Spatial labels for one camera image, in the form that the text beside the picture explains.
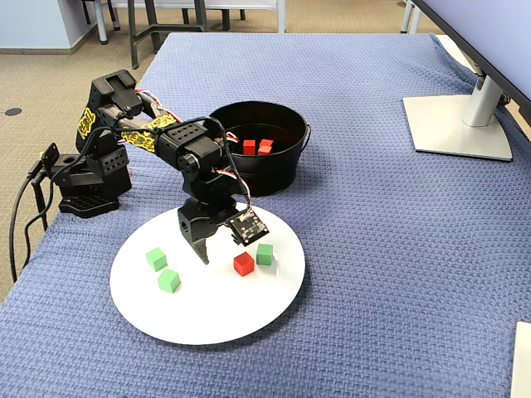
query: black bucket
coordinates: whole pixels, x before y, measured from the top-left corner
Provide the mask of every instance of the black bucket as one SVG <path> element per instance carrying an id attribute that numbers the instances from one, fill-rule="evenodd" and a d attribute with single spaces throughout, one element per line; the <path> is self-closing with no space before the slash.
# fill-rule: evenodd
<path id="1" fill-rule="evenodd" d="M 252 196 L 273 195 L 291 185 L 295 180 L 299 156 L 311 135 L 311 128 L 298 112 L 284 105 L 249 101 L 224 106 L 211 116 L 218 119 L 226 131 L 239 138 L 239 143 L 231 143 L 232 157 Z M 257 151 L 264 138 L 273 140 L 271 154 L 243 154 L 244 139 L 254 139 Z"/>

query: circuit board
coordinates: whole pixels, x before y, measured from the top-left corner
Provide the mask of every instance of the circuit board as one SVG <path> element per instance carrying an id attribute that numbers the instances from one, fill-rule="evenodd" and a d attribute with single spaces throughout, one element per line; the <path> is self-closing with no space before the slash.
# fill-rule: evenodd
<path id="1" fill-rule="evenodd" d="M 239 245 L 250 245 L 259 240 L 262 236 L 269 234 L 266 224 L 251 209 L 236 214 L 228 221 L 232 230 L 232 237 Z"/>

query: black cable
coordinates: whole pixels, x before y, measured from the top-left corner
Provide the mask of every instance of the black cable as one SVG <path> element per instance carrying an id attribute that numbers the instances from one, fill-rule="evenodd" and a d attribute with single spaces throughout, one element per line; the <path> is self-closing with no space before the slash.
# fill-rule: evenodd
<path id="1" fill-rule="evenodd" d="M 20 190 L 17 194 L 17 199 L 15 199 L 15 204 L 13 205 L 13 210 L 11 212 L 11 221 L 9 222 L 9 262 L 11 263 L 11 277 L 13 283 L 17 282 L 17 267 L 15 266 L 15 221 L 17 220 L 17 211 L 20 200 L 22 199 L 22 194 L 27 188 L 27 185 L 32 179 L 28 176 L 24 180 L 24 183 L 20 187 Z"/>
<path id="2" fill-rule="evenodd" d="M 17 267 L 15 263 L 15 221 L 17 220 L 18 206 L 20 205 L 20 200 L 24 191 L 26 191 L 27 185 L 30 181 L 35 178 L 39 172 L 42 170 L 42 162 L 39 160 L 35 162 L 33 167 L 27 172 L 26 179 L 22 183 L 20 190 L 18 191 L 17 198 L 13 204 L 13 209 L 11 212 L 11 221 L 9 222 L 9 262 L 11 264 L 11 277 L 13 283 L 17 282 Z"/>
<path id="3" fill-rule="evenodd" d="M 244 192 L 244 196 L 247 199 L 246 211 L 248 211 L 251 208 L 251 196 L 249 195 L 249 192 L 246 190 L 246 186 L 243 183 L 243 180 L 241 179 L 240 173 L 238 172 L 238 169 L 236 168 L 236 164 L 234 163 L 234 159 L 232 158 L 231 150 L 229 149 L 229 145 L 228 145 L 228 141 L 227 141 L 227 132 L 225 131 L 225 128 L 223 127 L 223 124 L 221 124 L 221 122 L 219 120 L 213 118 L 212 116 L 203 116 L 201 118 L 190 119 L 190 120 L 186 120 L 186 121 L 184 121 L 182 123 L 175 124 L 173 127 L 174 128 L 179 128 L 179 127 L 182 127 L 182 126 L 186 126 L 188 124 L 193 124 L 193 123 L 197 123 L 197 122 L 201 122 L 201 121 L 205 121 L 205 120 L 210 120 L 213 123 L 217 124 L 218 128 L 220 129 L 220 131 L 222 133 L 223 146 L 225 147 L 225 150 L 227 152 L 227 157 L 229 159 L 229 163 L 231 164 L 232 171 L 236 175 L 236 180 L 238 181 L 238 183 L 240 185 L 240 189 Z M 30 256 L 32 254 L 32 247 L 31 247 L 31 244 L 30 244 L 30 236 L 29 236 L 29 228 L 30 228 L 30 226 L 32 226 L 32 224 L 35 221 L 37 221 L 38 219 L 42 218 L 48 212 L 48 210 L 50 210 L 51 203 L 53 202 L 53 183 L 56 180 L 56 177 L 59 176 L 60 174 L 62 174 L 65 170 L 68 170 L 69 168 L 74 167 L 86 155 L 86 153 L 89 151 L 90 147 L 92 146 L 94 140 L 96 140 L 101 135 L 101 133 L 104 130 L 109 130 L 109 127 L 102 126 L 102 127 L 98 127 L 96 129 L 92 130 L 90 132 L 90 135 L 89 135 L 88 139 L 86 140 L 85 146 L 83 147 L 83 149 L 81 150 L 81 152 L 77 156 L 77 158 L 73 162 L 70 162 L 70 163 L 66 164 L 65 166 L 61 167 L 50 178 L 50 194 L 48 196 L 48 203 L 46 204 L 46 207 L 39 214 L 37 214 L 35 217 L 33 217 L 26 224 L 26 226 L 24 227 L 24 238 L 26 240 L 26 259 L 24 260 L 24 265 L 22 266 L 23 268 L 26 267 L 27 263 L 29 263 Z M 120 133 L 120 132 L 124 132 L 124 131 L 137 131 L 137 132 L 145 131 L 145 132 L 155 133 L 155 131 L 152 130 L 152 129 L 137 129 L 137 128 L 135 128 L 135 129 L 111 129 L 111 131 L 113 133 Z"/>
<path id="4" fill-rule="evenodd" d="M 509 94 L 507 93 L 501 93 L 501 96 L 499 97 L 498 106 L 505 106 L 508 105 L 511 102 L 511 97 L 509 97 Z"/>
<path id="5" fill-rule="evenodd" d="M 23 268 L 26 267 L 27 263 L 29 263 L 30 255 L 32 253 L 32 247 L 30 245 L 30 236 L 29 236 L 30 226 L 32 226 L 32 224 L 35 221 L 37 221 L 39 218 L 44 216 L 48 212 L 48 210 L 50 210 L 51 203 L 53 202 L 53 183 L 56 180 L 56 177 L 59 176 L 60 174 L 62 174 L 65 170 L 68 170 L 69 168 L 74 167 L 77 163 L 79 163 L 80 160 L 89 151 L 89 149 L 92 146 L 92 143 L 94 142 L 94 140 L 97 139 L 104 130 L 108 130 L 108 129 L 109 129 L 108 127 L 102 126 L 102 127 L 97 127 L 96 129 L 92 130 L 92 132 L 90 132 L 90 135 L 89 135 L 88 139 L 86 140 L 85 146 L 83 147 L 83 149 L 81 150 L 81 152 L 77 156 L 77 158 L 73 162 L 67 163 L 65 166 L 61 167 L 59 170 L 57 170 L 57 172 L 53 176 L 51 176 L 51 178 L 50 178 L 50 194 L 48 195 L 48 203 L 46 204 L 46 207 L 39 214 L 37 214 L 35 217 L 33 217 L 26 224 L 26 226 L 24 227 L 24 238 L 26 240 L 26 259 L 24 260 L 24 265 L 22 266 Z"/>
<path id="6" fill-rule="evenodd" d="M 220 129 L 220 131 L 222 132 L 223 146 L 225 147 L 225 151 L 227 152 L 227 157 L 229 158 L 229 163 L 231 164 L 232 171 L 234 172 L 234 174 L 236 174 L 236 180 L 240 184 L 240 189 L 242 190 L 242 192 L 244 192 L 243 195 L 247 199 L 247 208 L 245 209 L 245 211 L 248 211 L 251 208 L 251 196 L 249 195 L 249 192 L 247 191 L 246 186 L 245 186 L 245 184 L 243 183 L 243 180 L 240 177 L 240 173 L 238 172 L 238 169 L 236 168 L 236 164 L 234 163 L 234 159 L 232 158 L 232 153 L 231 153 L 231 150 L 229 149 L 229 143 L 227 141 L 227 132 L 225 131 L 225 128 L 223 127 L 223 124 L 219 120 L 217 120 L 216 118 L 213 118 L 212 116 L 203 116 L 201 118 L 195 118 L 195 119 L 186 120 L 186 121 L 176 125 L 176 127 L 180 127 L 181 125 L 201 122 L 203 120 L 210 120 L 211 122 L 214 122 L 215 124 L 217 124 L 217 126 Z"/>

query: yellow label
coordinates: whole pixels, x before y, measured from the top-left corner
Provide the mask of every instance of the yellow label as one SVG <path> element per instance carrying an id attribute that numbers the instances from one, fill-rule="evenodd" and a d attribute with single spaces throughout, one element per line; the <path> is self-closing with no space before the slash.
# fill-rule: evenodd
<path id="1" fill-rule="evenodd" d="M 95 121 L 96 115 L 93 114 L 89 108 L 86 108 L 83 116 L 81 116 L 80 122 L 77 124 L 77 131 L 79 131 L 80 136 L 83 139 L 90 134 L 90 131 L 92 130 L 92 124 L 94 124 Z"/>
<path id="2" fill-rule="evenodd" d="M 134 130 L 122 131 L 122 138 L 125 138 L 128 143 L 132 143 L 135 147 L 155 153 L 155 139 L 150 133 L 146 136 L 145 133 Z"/>
<path id="3" fill-rule="evenodd" d="M 144 124 L 142 127 L 144 129 L 154 129 L 155 127 L 166 127 L 170 124 L 177 123 L 177 120 L 173 118 L 171 114 L 165 114 L 164 116 L 159 116 L 158 118 L 154 119 L 153 121 Z"/>
<path id="4" fill-rule="evenodd" d="M 177 120 L 175 120 L 172 115 L 165 114 L 149 123 L 143 124 L 142 129 L 154 129 L 156 127 L 162 128 L 173 123 L 177 123 Z M 155 138 L 149 131 L 143 131 L 141 133 L 134 130 L 123 131 L 122 138 L 125 138 L 128 143 L 132 143 L 135 147 L 140 147 L 146 151 L 155 153 Z"/>

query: white disc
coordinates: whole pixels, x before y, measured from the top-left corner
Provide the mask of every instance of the white disc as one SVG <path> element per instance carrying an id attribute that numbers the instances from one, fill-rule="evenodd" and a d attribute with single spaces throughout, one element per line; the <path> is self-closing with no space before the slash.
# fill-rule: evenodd
<path id="1" fill-rule="evenodd" d="M 243 247 L 220 227 L 207 239 L 209 265 L 184 240 L 177 209 L 138 228 L 122 245 L 110 271 L 114 305 L 133 326 L 150 336 L 179 344 L 215 344 L 244 337 L 279 317 L 299 292 L 304 251 L 299 238 L 279 217 L 253 206 L 270 233 Z M 242 277 L 234 257 L 249 253 L 256 261 L 260 243 L 274 246 L 271 266 L 257 265 Z M 171 294 L 158 287 L 146 253 L 159 247 L 181 284 Z"/>

